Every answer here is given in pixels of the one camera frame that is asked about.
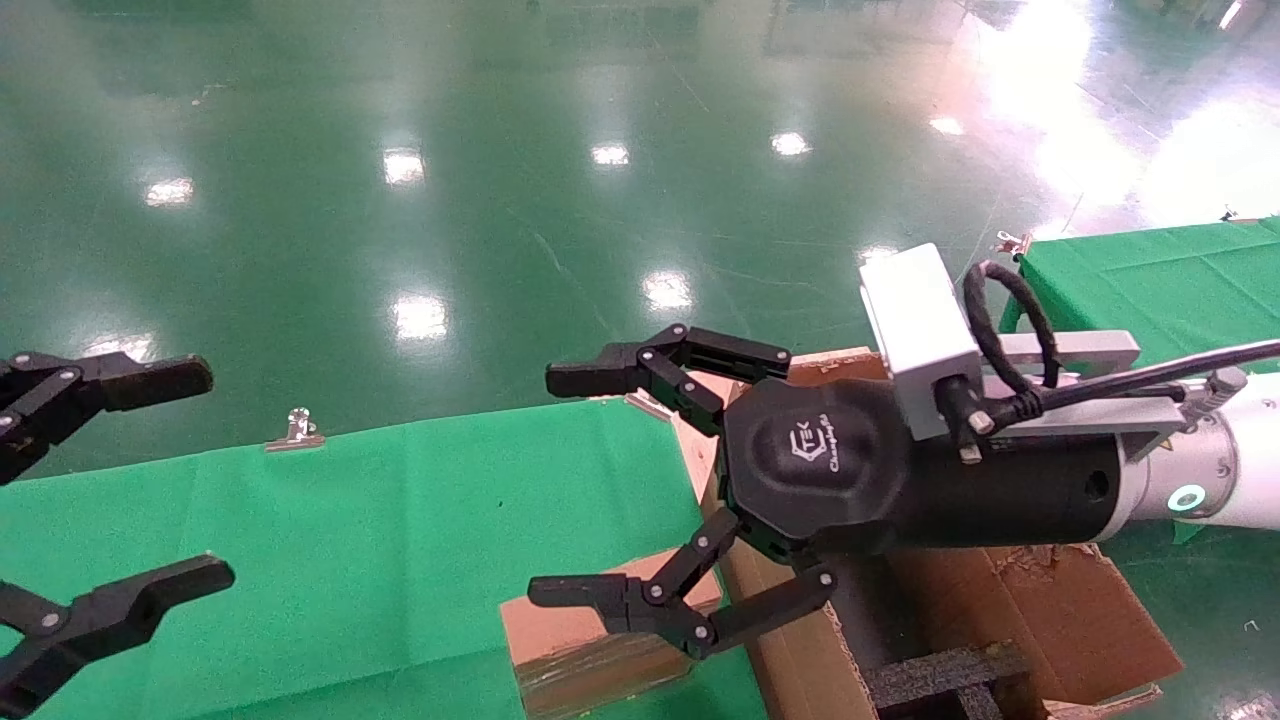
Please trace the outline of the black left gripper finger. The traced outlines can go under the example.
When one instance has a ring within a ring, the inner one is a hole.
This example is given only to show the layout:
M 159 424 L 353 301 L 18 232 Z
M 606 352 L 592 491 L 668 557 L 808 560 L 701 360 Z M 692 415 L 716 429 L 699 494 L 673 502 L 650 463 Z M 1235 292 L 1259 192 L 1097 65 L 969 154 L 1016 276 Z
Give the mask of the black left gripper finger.
M 186 355 L 140 363 L 124 352 L 69 359 L 23 352 L 1 368 L 1 484 L 19 480 L 100 413 L 205 395 L 212 370 Z
M 3 656 L 3 717 L 29 717 L 88 665 L 147 644 L 174 607 L 234 583 L 232 566 L 211 553 L 99 585 L 69 605 L 4 582 L 1 621 L 20 641 Z

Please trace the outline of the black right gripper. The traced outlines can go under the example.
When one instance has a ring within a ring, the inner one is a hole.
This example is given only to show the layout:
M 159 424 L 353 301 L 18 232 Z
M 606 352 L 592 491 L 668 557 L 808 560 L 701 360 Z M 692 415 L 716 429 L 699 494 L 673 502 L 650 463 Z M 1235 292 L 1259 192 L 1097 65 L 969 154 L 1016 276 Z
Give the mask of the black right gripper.
M 548 365 L 547 391 L 557 398 L 643 389 L 701 434 L 721 433 L 719 487 L 742 521 L 718 510 L 648 579 L 534 577 L 530 602 L 590 607 L 609 634 L 658 635 L 701 661 L 820 610 L 837 587 L 835 574 L 815 565 L 740 603 L 695 610 L 689 593 L 732 548 L 741 525 L 750 546 L 790 562 L 897 548 L 1085 543 L 1115 514 L 1121 461 L 1111 437 L 1015 438 L 966 464 L 947 437 L 913 438 L 888 382 L 794 386 L 780 380 L 791 357 L 782 347 L 673 324 L 644 341 L 608 343 L 589 363 Z M 692 372 L 753 387 L 724 410 Z

